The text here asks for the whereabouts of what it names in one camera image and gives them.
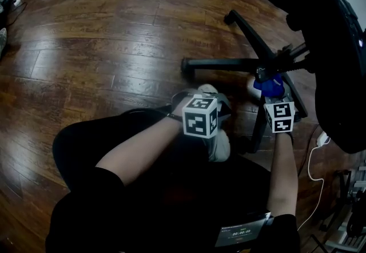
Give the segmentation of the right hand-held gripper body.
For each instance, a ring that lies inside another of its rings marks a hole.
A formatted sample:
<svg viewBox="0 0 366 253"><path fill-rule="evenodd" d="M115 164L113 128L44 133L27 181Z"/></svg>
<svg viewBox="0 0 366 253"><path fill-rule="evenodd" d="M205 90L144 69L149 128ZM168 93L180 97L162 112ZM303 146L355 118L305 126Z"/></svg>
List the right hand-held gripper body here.
<svg viewBox="0 0 366 253"><path fill-rule="evenodd" d="M265 98L264 110L267 122L273 133L285 133L293 130L295 104L293 101Z"/></svg>

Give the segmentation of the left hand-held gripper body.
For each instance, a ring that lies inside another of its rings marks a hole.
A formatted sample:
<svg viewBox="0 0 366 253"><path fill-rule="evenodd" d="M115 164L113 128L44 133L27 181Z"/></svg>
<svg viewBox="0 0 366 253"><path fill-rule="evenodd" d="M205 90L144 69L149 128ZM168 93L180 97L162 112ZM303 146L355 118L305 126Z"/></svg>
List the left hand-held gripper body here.
<svg viewBox="0 0 366 253"><path fill-rule="evenodd" d="M181 102L184 105L179 118L187 136L211 139L231 115L230 102L222 93L184 90L172 97L172 107Z"/></svg>

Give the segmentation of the blue cloth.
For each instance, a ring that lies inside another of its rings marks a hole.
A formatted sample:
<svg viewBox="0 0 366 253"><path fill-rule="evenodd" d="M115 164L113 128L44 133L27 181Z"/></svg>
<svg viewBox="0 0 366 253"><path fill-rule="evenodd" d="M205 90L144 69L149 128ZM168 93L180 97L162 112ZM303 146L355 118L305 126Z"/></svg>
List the blue cloth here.
<svg viewBox="0 0 366 253"><path fill-rule="evenodd" d="M254 87L265 97L281 97L284 94L283 80L279 74L264 82L255 79Z"/></svg>

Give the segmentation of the black office chair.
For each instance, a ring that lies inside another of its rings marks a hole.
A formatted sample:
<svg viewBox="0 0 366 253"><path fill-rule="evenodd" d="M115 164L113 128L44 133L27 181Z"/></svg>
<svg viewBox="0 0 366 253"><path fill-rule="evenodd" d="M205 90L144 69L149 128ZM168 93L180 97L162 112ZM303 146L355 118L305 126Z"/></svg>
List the black office chair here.
<svg viewBox="0 0 366 253"><path fill-rule="evenodd" d="M346 153L366 150L366 31L346 0L269 0L287 14L287 24L304 42L275 53L235 10L224 18L237 24L256 58L183 59L181 71L197 69L254 74L264 85L279 74L305 69L316 77L315 110L323 131Z"/></svg>

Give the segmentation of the person's left forearm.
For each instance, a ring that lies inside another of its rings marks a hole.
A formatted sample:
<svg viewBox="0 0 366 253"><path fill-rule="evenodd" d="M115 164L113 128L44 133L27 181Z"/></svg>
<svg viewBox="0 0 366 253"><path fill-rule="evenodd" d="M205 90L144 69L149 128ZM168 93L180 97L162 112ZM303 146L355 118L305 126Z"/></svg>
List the person's left forearm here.
<svg viewBox="0 0 366 253"><path fill-rule="evenodd" d="M113 148L96 167L112 172L129 185L156 162L181 129L180 121L166 116Z"/></svg>

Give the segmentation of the person's right forearm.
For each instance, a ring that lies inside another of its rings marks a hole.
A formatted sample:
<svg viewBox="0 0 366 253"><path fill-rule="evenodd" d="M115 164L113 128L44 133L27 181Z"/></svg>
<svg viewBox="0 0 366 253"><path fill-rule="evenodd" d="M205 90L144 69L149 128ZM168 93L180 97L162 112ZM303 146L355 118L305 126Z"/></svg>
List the person's right forearm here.
<svg viewBox="0 0 366 253"><path fill-rule="evenodd" d="M274 217L295 215L297 193L298 176L292 140L287 133L277 133L266 207Z"/></svg>

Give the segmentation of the person's white sneaker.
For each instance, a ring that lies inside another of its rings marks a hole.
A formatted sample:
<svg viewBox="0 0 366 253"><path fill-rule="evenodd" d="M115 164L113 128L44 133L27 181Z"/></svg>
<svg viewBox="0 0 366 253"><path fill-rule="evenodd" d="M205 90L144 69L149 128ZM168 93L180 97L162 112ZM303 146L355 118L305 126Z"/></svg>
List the person's white sneaker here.
<svg viewBox="0 0 366 253"><path fill-rule="evenodd" d="M210 84L203 84L198 87L200 92L205 94L209 93L218 93L218 90L210 85ZM219 110L221 110L222 102L218 101L218 114ZM218 127L217 127L217 135L212 137L211 139L202 139L204 142L205 147L208 150L208 160L209 162L224 162L230 156L230 142L227 134L222 129L222 122L223 118L218 119Z"/></svg>

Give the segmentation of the black metal rack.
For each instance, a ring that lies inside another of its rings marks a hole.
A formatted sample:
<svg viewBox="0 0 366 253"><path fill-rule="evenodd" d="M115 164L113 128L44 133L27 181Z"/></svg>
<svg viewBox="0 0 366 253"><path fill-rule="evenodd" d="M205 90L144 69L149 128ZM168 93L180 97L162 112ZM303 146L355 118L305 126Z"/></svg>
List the black metal rack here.
<svg viewBox="0 0 366 253"><path fill-rule="evenodd" d="M340 180L339 197L319 230L310 240L315 247L307 253L366 253L366 161L355 171L335 172Z"/></svg>

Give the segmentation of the person's black trousers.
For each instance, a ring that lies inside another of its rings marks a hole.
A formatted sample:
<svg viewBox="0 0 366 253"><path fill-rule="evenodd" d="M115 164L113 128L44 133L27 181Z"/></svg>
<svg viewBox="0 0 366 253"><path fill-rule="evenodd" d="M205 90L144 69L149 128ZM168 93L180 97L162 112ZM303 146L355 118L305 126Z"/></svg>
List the person's black trousers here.
<svg viewBox="0 0 366 253"><path fill-rule="evenodd" d="M54 212L156 214L206 209L251 212L265 208L268 171L240 156L211 163L207 143L182 133L132 183L97 167L109 151L162 118L157 110L135 109L61 130L53 142L53 156L70 191Z"/></svg>

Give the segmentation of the black smartphone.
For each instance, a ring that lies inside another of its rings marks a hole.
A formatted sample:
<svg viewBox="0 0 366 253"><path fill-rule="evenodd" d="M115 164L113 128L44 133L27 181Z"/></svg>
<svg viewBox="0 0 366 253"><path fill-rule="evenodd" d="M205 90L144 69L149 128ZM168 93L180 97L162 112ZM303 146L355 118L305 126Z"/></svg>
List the black smartphone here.
<svg viewBox="0 0 366 253"><path fill-rule="evenodd" d="M257 239L270 216L270 212L253 214L242 224L221 227L215 247L233 246Z"/></svg>

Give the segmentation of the person's black shirt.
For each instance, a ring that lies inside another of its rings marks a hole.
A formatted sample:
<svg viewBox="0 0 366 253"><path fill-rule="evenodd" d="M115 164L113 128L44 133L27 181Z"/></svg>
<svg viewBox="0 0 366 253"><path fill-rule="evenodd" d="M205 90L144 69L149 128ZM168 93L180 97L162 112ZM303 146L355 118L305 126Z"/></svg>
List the person's black shirt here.
<svg viewBox="0 0 366 253"><path fill-rule="evenodd" d="M206 209L156 214L98 211L75 215L53 211L46 252L300 253L295 215L274 217L271 214L257 239L215 247L221 227L242 224L249 215L270 212L266 206L261 211L251 212Z"/></svg>

